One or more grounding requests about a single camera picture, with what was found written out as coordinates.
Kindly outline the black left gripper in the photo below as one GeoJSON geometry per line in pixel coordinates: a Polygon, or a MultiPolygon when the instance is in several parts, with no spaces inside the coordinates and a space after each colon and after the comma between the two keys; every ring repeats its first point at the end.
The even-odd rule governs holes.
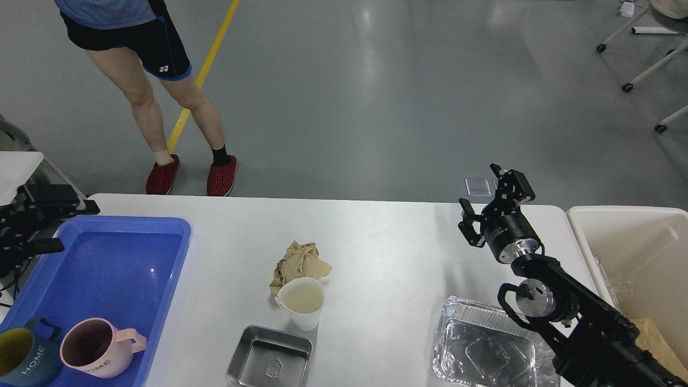
{"type": "Polygon", "coordinates": [[[59,238],[34,239],[31,226],[52,225],[81,214],[99,214],[93,200],[79,196],[69,184],[24,184],[19,187],[19,209],[2,212],[1,277],[29,256],[63,252],[59,238]]]}

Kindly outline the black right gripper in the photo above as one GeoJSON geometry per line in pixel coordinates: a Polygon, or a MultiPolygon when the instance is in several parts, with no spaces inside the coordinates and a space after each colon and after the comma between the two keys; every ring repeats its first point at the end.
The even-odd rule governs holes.
{"type": "Polygon", "coordinates": [[[482,248],[486,242],[497,262],[511,264],[521,256],[535,253],[542,246],[540,237],[520,206],[535,200],[536,195],[520,171],[506,171],[495,163],[490,164],[490,169],[497,178],[494,199],[481,214],[476,214],[472,204],[466,198],[460,198],[462,220],[458,228],[469,245],[482,248]],[[480,232],[475,230],[474,223],[481,224],[480,232]]]}

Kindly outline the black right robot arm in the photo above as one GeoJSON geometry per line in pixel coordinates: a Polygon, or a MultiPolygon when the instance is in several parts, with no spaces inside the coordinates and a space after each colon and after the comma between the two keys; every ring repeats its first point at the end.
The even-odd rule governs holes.
{"type": "Polygon", "coordinates": [[[496,193],[480,213],[465,198],[458,228],[474,247],[488,246],[497,262],[523,277],[504,283],[499,306],[518,326],[537,333],[553,350],[555,372],[575,386],[686,386],[636,344],[639,329],[612,305],[544,253],[521,205],[535,198],[526,176],[490,164],[496,193]]]}

